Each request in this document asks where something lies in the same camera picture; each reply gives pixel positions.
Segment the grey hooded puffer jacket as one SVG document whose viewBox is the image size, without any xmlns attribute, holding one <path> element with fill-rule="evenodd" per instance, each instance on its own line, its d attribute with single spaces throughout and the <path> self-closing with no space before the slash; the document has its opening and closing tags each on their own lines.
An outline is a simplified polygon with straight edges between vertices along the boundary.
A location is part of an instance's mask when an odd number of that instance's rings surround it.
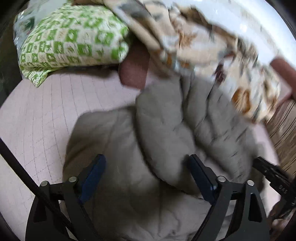
<svg viewBox="0 0 296 241">
<path fill-rule="evenodd" d="M 194 77 L 151 84 L 135 104 L 81 115 L 66 148 L 63 179 L 96 155 L 106 169 L 85 209 L 104 240 L 189 240 L 210 204 L 184 165 L 197 155 L 229 181 L 264 187 L 249 122 L 228 97 Z"/>
</svg>

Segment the striped beige cushion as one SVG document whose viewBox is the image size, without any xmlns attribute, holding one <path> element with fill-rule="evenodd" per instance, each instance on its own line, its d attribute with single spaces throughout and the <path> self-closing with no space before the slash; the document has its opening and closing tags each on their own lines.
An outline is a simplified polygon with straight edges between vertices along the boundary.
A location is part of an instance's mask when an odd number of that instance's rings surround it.
<svg viewBox="0 0 296 241">
<path fill-rule="evenodd" d="M 266 129 L 278 156 L 280 167 L 291 178 L 295 178 L 295 112 L 295 100 L 286 100 L 266 124 Z"/>
</svg>

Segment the pink quilted bed sheet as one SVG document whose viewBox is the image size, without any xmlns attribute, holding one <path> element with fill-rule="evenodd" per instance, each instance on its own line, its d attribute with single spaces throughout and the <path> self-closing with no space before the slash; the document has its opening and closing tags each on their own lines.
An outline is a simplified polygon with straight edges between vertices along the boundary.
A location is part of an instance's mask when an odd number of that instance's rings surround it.
<svg viewBox="0 0 296 241">
<path fill-rule="evenodd" d="M 85 112 L 133 104 L 140 90 L 123 86 L 115 71 L 55 72 L 38 88 L 23 79 L 1 106 L 1 138 L 32 179 L 62 181 L 66 145 Z M 264 158 L 279 164 L 265 126 L 253 126 Z M 19 240 L 25 240 L 34 194 L 1 156 L 1 214 Z"/>
</svg>

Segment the reddish brown headboard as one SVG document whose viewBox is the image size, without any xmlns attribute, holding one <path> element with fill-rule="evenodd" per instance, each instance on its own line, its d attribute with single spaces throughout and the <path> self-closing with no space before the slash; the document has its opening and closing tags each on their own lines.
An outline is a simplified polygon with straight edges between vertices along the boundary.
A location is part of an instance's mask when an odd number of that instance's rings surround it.
<svg viewBox="0 0 296 241">
<path fill-rule="evenodd" d="M 280 76 L 280 104 L 286 100 L 295 99 L 295 69 L 285 59 L 281 57 L 274 58 L 271 63 L 271 67 Z"/>
</svg>

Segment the green white patterned pillow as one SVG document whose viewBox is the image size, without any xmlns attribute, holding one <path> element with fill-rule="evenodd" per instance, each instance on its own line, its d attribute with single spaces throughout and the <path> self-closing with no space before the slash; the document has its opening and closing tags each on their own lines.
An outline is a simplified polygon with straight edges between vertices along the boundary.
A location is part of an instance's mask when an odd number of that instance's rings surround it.
<svg viewBox="0 0 296 241">
<path fill-rule="evenodd" d="M 22 44 L 22 75 L 39 87 L 65 67 L 121 63 L 130 48 L 129 29 L 102 5 L 64 4 L 43 18 Z"/>
</svg>

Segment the beige leaf print blanket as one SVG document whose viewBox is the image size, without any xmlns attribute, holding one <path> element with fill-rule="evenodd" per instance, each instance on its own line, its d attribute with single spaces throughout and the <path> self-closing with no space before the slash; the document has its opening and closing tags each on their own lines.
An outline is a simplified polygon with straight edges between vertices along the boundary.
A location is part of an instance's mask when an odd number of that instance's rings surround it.
<svg viewBox="0 0 296 241">
<path fill-rule="evenodd" d="M 206 77 L 254 123 L 268 122 L 280 81 L 252 42 L 211 23 L 195 6 L 162 1 L 73 1 L 103 5 L 120 18 L 168 72 Z"/>
</svg>

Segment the floral bedside fabric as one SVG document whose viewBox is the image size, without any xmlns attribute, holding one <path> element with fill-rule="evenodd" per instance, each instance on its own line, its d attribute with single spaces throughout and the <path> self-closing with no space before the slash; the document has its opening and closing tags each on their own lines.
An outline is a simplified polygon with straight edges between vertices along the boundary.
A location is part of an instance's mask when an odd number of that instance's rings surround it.
<svg viewBox="0 0 296 241">
<path fill-rule="evenodd" d="M 67 3 L 66 0 L 29 1 L 28 6 L 14 20 L 14 44 L 20 50 L 33 28 L 46 16 Z"/>
</svg>

